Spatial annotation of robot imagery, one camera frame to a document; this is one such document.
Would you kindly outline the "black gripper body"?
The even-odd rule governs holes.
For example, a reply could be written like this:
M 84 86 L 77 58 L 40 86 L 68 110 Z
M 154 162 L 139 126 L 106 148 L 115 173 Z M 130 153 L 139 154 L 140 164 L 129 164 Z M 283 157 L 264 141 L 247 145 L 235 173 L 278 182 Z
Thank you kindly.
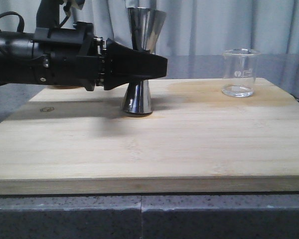
M 42 56 L 33 67 L 41 85 L 77 86 L 93 91 L 105 77 L 104 41 L 94 36 L 91 23 L 78 22 L 75 29 L 38 27 L 32 54 Z

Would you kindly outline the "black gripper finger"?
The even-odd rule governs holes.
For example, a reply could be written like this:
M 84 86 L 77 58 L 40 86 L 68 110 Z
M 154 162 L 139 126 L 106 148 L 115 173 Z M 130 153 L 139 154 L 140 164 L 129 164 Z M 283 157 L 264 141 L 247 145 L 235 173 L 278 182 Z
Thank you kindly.
M 127 48 L 107 39 L 103 88 L 112 90 L 127 83 L 138 83 L 167 75 L 167 58 Z

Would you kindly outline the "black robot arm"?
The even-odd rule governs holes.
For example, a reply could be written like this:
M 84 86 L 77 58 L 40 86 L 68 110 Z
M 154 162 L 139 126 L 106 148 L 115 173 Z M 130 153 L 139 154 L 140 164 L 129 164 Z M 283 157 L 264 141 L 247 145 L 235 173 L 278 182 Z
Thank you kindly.
M 24 32 L 22 17 L 15 32 L 0 30 L 0 84 L 111 90 L 167 74 L 166 58 L 98 38 L 91 23 L 64 28 L 59 11 L 70 17 L 71 8 L 83 6 L 82 0 L 43 0 L 34 33 Z

